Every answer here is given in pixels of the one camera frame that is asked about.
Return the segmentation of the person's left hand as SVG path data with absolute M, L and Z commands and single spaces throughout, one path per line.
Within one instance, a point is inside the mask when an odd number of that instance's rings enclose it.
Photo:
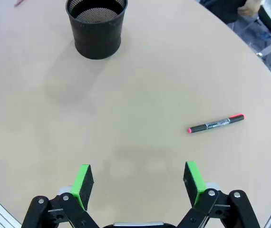
M 262 0 L 246 0 L 245 4 L 237 9 L 239 15 L 254 16 L 261 7 Z

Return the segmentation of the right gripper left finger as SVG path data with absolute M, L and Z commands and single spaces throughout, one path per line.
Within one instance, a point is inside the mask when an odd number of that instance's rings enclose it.
M 97 228 L 97 223 L 87 212 L 94 179 L 89 164 L 80 167 L 77 177 L 68 192 L 53 199 L 36 196 L 32 199 L 23 228 L 57 228 L 68 222 L 73 228 Z

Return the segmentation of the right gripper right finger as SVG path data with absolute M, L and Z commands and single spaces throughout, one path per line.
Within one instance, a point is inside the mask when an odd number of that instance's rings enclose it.
M 210 218 L 219 219 L 225 228 L 259 228 L 252 205 L 242 190 L 228 195 L 208 188 L 193 161 L 187 161 L 183 181 L 192 208 L 178 228 L 204 228 Z

